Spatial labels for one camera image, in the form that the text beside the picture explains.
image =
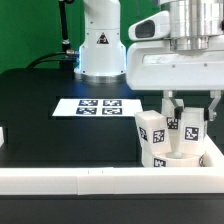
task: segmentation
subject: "black table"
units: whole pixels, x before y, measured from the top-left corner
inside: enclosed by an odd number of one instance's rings
[[[6,71],[0,167],[141,166],[134,118],[52,117],[60,98],[139,98],[145,110],[159,110],[162,93],[133,92],[125,82],[83,83],[52,69]],[[223,208],[223,194],[0,196],[0,223],[218,224]]]

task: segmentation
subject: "green wall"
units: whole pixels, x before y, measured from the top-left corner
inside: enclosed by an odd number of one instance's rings
[[[131,44],[128,27],[155,14],[158,8],[150,0],[120,0],[120,3],[121,40],[128,47]],[[66,9],[69,38],[77,50],[84,39],[83,2],[76,0],[66,5]],[[58,0],[0,1],[0,73],[24,68],[36,58],[60,50]]]

